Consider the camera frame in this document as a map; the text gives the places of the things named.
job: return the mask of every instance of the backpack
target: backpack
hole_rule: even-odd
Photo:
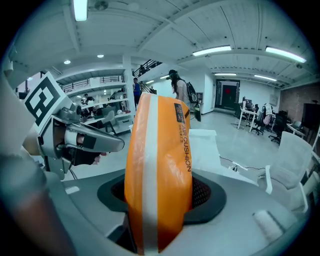
[[[190,103],[198,104],[199,100],[198,100],[198,96],[196,94],[195,88],[193,87],[193,85],[190,82],[186,82],[185,80],[183,80],[183,81],[186,84],[186,89],[188,91]]]

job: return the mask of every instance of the orange bag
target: orange bag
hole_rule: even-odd
[[[143,93],[134,119],[124,196],[139,255],[161,252],[182,230],[192,207],[189,108]]]

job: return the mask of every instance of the black and white tag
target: black and white tag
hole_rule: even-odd
[[[56,113],[57,106],[65,97],[66,94],[49,72],[42,78],[39,85],[28,94],[24,104],[35,118],[34,127],[38,134],[50,116]]]

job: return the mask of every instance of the robotic arm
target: robotic arm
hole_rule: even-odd
[[[101,152],[117,152],[125,142],[116,136],[80,122],[81,106],[73,103],[48,72],[24,101],[35,117],[34,129],[47,171],[64,179],[72,165],[92,164]],[[55,140],[57,127],[65,130],[64,140]],[[83,137],[83,143],[77,138]]]

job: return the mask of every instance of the door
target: door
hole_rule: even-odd
[[[237,96],[237,87],[234,85],[223,85],[221,106],[233,110]]]

